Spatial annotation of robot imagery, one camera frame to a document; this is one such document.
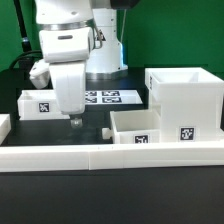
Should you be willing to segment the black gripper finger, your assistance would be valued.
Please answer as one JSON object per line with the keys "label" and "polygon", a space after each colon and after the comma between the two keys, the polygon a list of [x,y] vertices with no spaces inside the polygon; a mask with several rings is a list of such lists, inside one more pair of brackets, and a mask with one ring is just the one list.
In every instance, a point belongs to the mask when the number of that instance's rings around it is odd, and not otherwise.
{"label": "black gripper finger", "polygon": [[73,129],[81,128],[83,126],[82,117],[79,115],[71,115],[70,116],[70,123]]}

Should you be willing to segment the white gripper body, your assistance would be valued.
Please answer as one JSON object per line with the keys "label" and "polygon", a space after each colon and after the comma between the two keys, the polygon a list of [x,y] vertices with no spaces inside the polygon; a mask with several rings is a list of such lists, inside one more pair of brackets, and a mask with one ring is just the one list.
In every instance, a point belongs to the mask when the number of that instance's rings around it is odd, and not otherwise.
{"label": "white gripper body", "polygon": [[84,61],[49,65],[56,102],[63,115],[82,114],[85,110],[85,69]]}

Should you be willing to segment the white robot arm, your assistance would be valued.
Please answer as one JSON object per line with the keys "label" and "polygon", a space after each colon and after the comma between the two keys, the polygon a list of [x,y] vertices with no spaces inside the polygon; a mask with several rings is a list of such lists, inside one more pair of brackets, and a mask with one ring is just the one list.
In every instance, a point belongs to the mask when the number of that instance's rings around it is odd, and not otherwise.
{"label": "white robot arm", "polygon": [[116,12],[140,0],[34,0],[44,62],[62,114],[82,125],[86,79],[127,68],[117,39]]}

